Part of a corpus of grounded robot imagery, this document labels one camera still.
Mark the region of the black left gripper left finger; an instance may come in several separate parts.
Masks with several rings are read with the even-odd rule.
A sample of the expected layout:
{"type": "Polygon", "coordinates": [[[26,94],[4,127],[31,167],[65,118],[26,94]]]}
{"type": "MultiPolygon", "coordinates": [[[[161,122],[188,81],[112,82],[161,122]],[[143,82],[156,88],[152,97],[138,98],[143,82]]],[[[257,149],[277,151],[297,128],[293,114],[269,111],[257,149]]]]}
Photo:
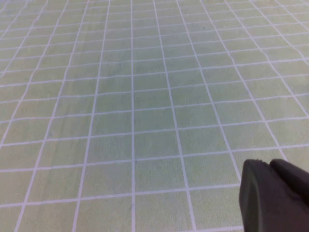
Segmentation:
{"type": "Polygon", "coordinates": [[[309,230],[309,205],[288,187],[270,163],[244,161],[239,206],[246,232],[309,230]]]}

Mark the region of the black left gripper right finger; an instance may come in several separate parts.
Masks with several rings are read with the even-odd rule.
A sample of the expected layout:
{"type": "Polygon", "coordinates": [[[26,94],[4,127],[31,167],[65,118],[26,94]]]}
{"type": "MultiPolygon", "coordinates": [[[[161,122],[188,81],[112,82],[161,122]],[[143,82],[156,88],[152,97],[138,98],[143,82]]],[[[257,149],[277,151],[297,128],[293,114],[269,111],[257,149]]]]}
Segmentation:
{"type": "Polygon", "coordinates": [[[309,204],[308,172],[282,159],[273,159],[270,167],[306,205],[309,204]]]}

